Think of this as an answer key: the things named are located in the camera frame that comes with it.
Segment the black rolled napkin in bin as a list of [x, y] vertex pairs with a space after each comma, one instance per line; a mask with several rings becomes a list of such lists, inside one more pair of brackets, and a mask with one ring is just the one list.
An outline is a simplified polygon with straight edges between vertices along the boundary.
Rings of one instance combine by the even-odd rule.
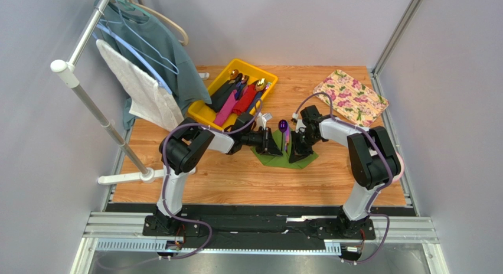
[[222, 84], [217, 91], [211, 95], [211, 103], [207, 104], [207, 106], [218, 113], [224, 106], [230, 93], [236, 88], [236, 84], [239, 83], [242, 78], [242, 73], [231, 76], [229, 80]]

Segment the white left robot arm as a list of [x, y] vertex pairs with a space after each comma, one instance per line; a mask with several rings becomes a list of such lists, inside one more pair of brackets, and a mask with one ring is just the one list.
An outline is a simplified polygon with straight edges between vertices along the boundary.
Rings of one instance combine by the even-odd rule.
[[215, 131], [186, 118], [169, 133], [159, 146], [164, 168], [161, 194], [155, 211], [145, 219], [144, 235], [173, 236], [188, 224], [180, 219], [185, 184], [207, 150], [233, 155], [249, 146], [260, 155], [283, 154], [271, 129], [259, 124], [258, 117], [243, 113], [229, 131]]

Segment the red rolled napkin in bin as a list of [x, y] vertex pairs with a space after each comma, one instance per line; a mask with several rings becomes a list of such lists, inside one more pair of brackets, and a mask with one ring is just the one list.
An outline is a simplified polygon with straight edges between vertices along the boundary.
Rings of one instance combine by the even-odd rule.
[[261, 91], [261, 87], [264, 85], [263, 80], [256, 80], [251, 85], [248, 85], [241, 94], [241, 98], [232, 110], [237, 116], [246, 112], [247, 108], [250, 106], [255, 95]]

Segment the floral patterned tray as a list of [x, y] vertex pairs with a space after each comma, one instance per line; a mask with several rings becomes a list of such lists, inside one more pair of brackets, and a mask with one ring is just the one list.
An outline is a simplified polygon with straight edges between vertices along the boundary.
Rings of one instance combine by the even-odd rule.
[[335, 70], [312, 91], [348, 121], [369, 127], [388, 108], [389, 101], [342, 70]]

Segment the pink rolled napkin in bin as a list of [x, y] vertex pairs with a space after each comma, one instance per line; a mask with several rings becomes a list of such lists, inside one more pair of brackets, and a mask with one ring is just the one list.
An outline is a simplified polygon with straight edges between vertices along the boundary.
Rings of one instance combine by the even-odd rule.
[[217, 126], [223, 126], [227, 121], [228, 117], [231, 115], [233, 108], [238, 103], [236, 98], [237, 90], [233, 90], [228, 96], [226, 102], [224, 103], [221, 110], [216, 114], [213, 123]]

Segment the yellow plastic cutlery bin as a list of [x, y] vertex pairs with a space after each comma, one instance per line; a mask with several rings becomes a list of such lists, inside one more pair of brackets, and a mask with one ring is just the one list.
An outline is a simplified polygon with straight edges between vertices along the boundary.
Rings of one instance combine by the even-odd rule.
[[207, 87], [211, 97], [208, 105], [196, 101], [188, 108], [188, 116], [199, 123], [223, 130], [244, 113], [253, 114], [278, 82], [272, 73], [245, 61], [234, 59]]

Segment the white towel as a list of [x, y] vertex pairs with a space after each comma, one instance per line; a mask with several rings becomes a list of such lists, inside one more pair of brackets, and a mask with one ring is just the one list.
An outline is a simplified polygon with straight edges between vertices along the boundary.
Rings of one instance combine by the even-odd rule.
[[184, 120], [173, 95], [161, 87], [156, 79], [118, 53], [107, 42], [98, 39], [96, 45], [106, 64], [132, 98], [130, 114], [167, 131], [175, 129]]

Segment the grey-green t-shirt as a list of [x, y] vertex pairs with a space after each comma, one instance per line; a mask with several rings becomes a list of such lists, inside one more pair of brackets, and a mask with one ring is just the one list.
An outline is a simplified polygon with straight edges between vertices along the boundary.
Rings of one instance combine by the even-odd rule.
[[168, 131], [209, 92], [178, 38], [153, 15], [110, 1], [97, 24], [97, 49], [131, 98], [129, 114]]

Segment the dark purple spoon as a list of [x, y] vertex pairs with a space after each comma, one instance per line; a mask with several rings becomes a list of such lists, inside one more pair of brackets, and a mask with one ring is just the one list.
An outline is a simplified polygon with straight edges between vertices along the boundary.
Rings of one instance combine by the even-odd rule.
[[288, 121], [287, 121], [287, 120], [285, 120], [285, 119], [280, 120], [280, 121], [279, 121], [279, 123], [278, 123], [278, 130], [279, 130], [279, 131], [281, 132], [281, 134], [282, 134], [282, 140], [281, 140], [281, 145], [282, 145], [282, 146], [281, 146], [281, 149], [282, 149], [282, 151], [283, 151], [283, 152], [285, 152], [285, 151], [284, 151], [284, 147], [283, 147], [283, 141], [285, 140], [284, 131], [285, 131], [285, 129], [286, 129], [286, 124], [287, 124], [287, 123], [288, 123]]

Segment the wooden clothes hanger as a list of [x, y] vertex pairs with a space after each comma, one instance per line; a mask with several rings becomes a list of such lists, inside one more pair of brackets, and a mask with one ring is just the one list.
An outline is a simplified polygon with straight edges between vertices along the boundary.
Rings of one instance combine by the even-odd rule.
[[182, 27], [180, 27], [178, 24], [176, 24], [175, 22], [173, 22], [171, 19], [169, 19], [165, 15], [161, 14], [160, 12], [144, 5], [143, 0], [125, 0], [125, 1], [127, 3], [129, 3], [134, 9], [140, 11], [144, 15], [154, 16], [157, 19], [159, 19], [161, 22], [163, 22], [164, 24], [171, 26], [173, 29], [177, 30], [182, 37], [182, 39], [179, 40], [179, 42], [183, 47], [185, 47], [189, 44], [189, 41], [190, 41], [189, 36]]

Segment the aluminium frame rail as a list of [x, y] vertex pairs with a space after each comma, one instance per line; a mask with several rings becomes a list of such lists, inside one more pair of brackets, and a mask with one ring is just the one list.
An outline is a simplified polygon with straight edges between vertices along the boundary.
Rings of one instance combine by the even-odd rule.
[[174, 231], [163, 231], [146, 213], [93, 212], [71, 273], [87, 273], [98, 250], [257, 255], [325, 255], [345, 260], [355, 249], [376, 259], [387, 244], [419, 244], [431, 273], [448, 273], [439, 240], [427, 217], [372, 217], [351, 237], [338, 235], [334, 216], [239, 215], [210, 217]]

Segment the blue rolled napkin in bin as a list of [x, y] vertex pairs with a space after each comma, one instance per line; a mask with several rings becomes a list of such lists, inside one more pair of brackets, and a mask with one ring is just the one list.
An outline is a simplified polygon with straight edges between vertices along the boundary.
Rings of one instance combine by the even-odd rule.
[[270, 87], [270, 85], [271, 85], [271, 82], [268, 82], [266, 87], [263, 90], [259, 91], [255, 95], [253, 101], [251, 102], [250, 106], [246, 110], [247, 113], [250, 113], [252, 110], [256, 110], [256, 104], [257, 104], [258, 100], [260, 100], [262, 98], [263, 94], [267, 91], [267, 89]]

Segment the iridescent rainbow table knife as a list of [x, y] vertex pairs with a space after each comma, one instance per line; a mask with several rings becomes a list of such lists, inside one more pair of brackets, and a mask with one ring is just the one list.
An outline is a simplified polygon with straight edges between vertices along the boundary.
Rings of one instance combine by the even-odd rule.
[[290, 129], [289, 124], [287, 123], [286, 129], [284, 131], [285, 140], [283, 141], [283, 147], [284, 147], [285, 152], [288, 151], [288, 146], [289, 146], [289, 142], [290, 142], [290, 132], [291, 132], [291, 129]]

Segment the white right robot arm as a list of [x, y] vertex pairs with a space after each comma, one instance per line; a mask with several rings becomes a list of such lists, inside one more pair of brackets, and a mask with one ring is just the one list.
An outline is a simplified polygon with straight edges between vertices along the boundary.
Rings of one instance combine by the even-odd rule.
[[304, 108], [293, 120], [296, 128], [290, 134], [289, 163], [311, 156], [313, 146], [320, 141], [334, 141], [348, 149], [355, 184], [337, 215], [335, 229], [344, 237], [359, 233], [369, 220], [378, 193], [402, 171], [387, 130], [382, 126], [363, 128], [332, 115], [323, 116], [316, 106]]

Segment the green paper napkin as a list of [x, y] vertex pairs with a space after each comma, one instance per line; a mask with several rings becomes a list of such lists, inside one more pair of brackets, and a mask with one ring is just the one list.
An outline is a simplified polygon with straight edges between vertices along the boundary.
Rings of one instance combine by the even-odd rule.
[[289, 157], [290, 157], [290, 148], [288, 148], [288, 151], [284, 153], [282, 156], [273, 156], [273, 155], [265, 155], [265, 154], [259, 154], [256, 152], [256, 149], [254, 147], [250, 148], [251, 151], [254, 153], [254, 155], [257, 157], [257, 159], [267, 167], [276, 167], [276, 168], [287, 168], [287, 169], [304, 169], [306, 168], [310, 163], [312, 163], [314, 160], [318, 158], [318, 154], [315, 152], [299, 161], [296, 161], [294, 163], [289, 162]]

